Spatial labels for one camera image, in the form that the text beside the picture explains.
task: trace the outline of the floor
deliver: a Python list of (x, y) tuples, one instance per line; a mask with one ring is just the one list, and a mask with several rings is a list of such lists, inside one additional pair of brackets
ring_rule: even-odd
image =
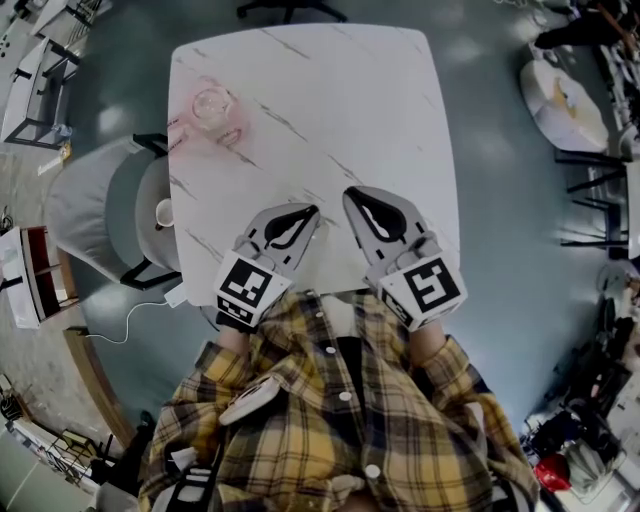
[[(70, 103), (74, 155), (132, 132), (162, 132), (170, 57), (197, 39), (279, 23), (280, 10), (235, 17), (239, 0), (119, 0), (90, 33)], [(563, 249), (558, 238), (575, 212), (565, 193), (578, 171), (553, 150), (524, 107), (517, 73), (525, 43), (540, 30), (533, 8), (490, 0), (334, 0), (355, 23), (423, 31), (436, 62), (455, 156), (462, 272), (469, 300), (447, 317), (447, 330), (469, 352), (519, 427), (553, 379), (553, 366), (593, 324), (595, 281), (606, 263), (595, 249)], [(553, 14), (549, 22), (562, 22)], [(313, 11), (294, 22), (323, 22)], [(570, 74), (606, 109), (604, 84), (588, 49), (561, 52)], [(605, 112), (605, 121), (611, 116)], [(135, 193), (138, 176), (120, 184)], [(111, 234), (135, 261), (126, 223)], [(122, 339), (125, 317), (142, 301), (163, 300), (160, 289), (137, 292), (74, 264), (82, 313), (92, 333)], [(197, 308), (141, 308), (129, 341), (95, 345), (132, 421), (157, 412), (215, 331)]]

